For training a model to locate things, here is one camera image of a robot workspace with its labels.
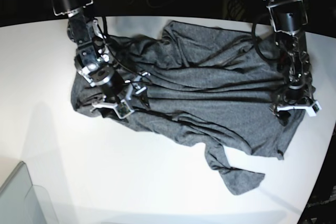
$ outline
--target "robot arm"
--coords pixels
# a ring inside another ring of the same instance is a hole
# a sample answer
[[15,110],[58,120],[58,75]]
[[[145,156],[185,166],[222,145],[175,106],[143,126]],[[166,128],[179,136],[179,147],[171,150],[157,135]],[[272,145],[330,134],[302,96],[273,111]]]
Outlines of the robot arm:
[[[75,66],[77,72],[92,86],[100,87],[103,101],[93,104],[97,109],[114,110],[116,119],[123,120],[134,112],[129,104],[132,93],[145,95],[146,87],[139,83],[148,73],[134,73],[133,81],[124,81],[118,73],[122,67],[109,50],[109,39],[101,31],[96,19],[90,19],[83,8],[92,0],[52,0],[55,15],[68,15],[68,36],[77,44]],[[122,97],[123,89],[128,90]]]
[[303,0],[265,1],[275,32],[275,44],[280,49],[278,69],[286,83],[275,94],[271,110],[282,124],[287,123],[290,116],[288,111],[293,109],[306,110],[309,116],[316,116],[321,106],[313,97],[315,88],[312,86],[311,64],[303,29],[308,19]]
[[[303,0],[266,0],[271,25],[275,31],[275,43],[281,51],[278,68],[285,77],[285,86],[274,97],[271,110],[282,124],[290,116],[288,110],[303,109],[315,116],[321,109],[314,100],[310,61],[307,53],[306,37],[303,26],[308,22]],[[55,15],[68,15],[70,39],[77,44],[75,66],[92,87],[99,86],[104,100],[93,106],[98,109],[113,109],[119,119],[125,119],[134,110],[128,101],[132,92],[140,94],[146,90],[137,84],[129,85],[126,95],[120,97],[126,83],[118,73],[122,67],[109,50],[108,37],[100,30],[94,19],[83,14],[83,8],[92,4],[92,0],[52,0]],[[256,37],[255,47],[261,58]],[[135,73],[137,82],[148,73]]]

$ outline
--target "screw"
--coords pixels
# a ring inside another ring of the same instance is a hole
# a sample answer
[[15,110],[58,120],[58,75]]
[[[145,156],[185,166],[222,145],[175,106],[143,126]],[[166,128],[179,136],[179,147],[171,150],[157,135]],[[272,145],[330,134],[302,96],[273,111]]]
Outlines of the screw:
[[90,70],[95,70],[97,68],[97,66],[95,64],[91,63],[90,65],[88,65],[88,68]]

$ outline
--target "gray t-shirt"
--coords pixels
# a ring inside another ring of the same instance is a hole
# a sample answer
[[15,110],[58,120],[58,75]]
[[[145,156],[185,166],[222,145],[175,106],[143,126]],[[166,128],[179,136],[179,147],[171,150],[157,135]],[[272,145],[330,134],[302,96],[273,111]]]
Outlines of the gray t-shirt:
[[[120,123],[186,146],[205,143],[210,168],[234,195],[258,187],[265,175],[231,167],[223,146],[283,159],[304,111],[292,111],[287,126],[271,113],[271,94],[284,84],[283,77],[276,65],[256,54],[249,33],[170,22],[161,40],[111,38],[119,61],[134,71],[148,71],[153,83],[148,86],[150,110],[133,97],[137,111]],[[260,49],[268,58],[279,55],[270,37]],[[71,102],[77,112],[99,116],[90,110],[101,96],[99,88],[76,76]]]

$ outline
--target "clothing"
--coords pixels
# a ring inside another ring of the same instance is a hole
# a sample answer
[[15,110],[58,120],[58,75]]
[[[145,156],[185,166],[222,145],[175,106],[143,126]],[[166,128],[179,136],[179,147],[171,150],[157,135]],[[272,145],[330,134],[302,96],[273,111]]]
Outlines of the clothing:
[[[271,94],[284,84],[283,76],[276,65],[260,59],[249,33],[170,22],[161,40],[112,39],[115,56],[135,71],[149,72],[153,82],[148,85],[151,109],[133,97],[131,104],[138,111],[120,123],[186,146],[205,143],[210,168],[220,173],[234,195],[258,187],[265,175],[231,167],[223,146],[283,159],[304,111],[291,111],[285,127],[271,113]],[[272,38],[262,41],[260,49],[268,58],[279,55]],[[77,75],[71,97],[74,109],[100,115],[90,112],[99,92]]]

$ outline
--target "white table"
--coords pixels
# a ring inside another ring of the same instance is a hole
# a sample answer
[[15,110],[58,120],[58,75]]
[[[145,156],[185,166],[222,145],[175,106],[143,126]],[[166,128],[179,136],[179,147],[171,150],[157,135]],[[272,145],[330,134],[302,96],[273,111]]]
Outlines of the white table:
[[[118,17],[108,19],[109,33],[157,38],[170,19],[251,28],[213,19]],[[67,38],[66,27],[66,20],[56,20],[0,28],[0,157],[27,163],[33,183],[49,191],[61,223],[298,221],[336,121],[335,39],[307,34],[313,84],[323,110],[316,118],[304,118],[285,160],[226,148],[234,167],[266,174],[259,188],[233,196],[208,167],[203,144],[180,146],[72,110],[76,45]],[[269,27],[258,30],[265,33]]]

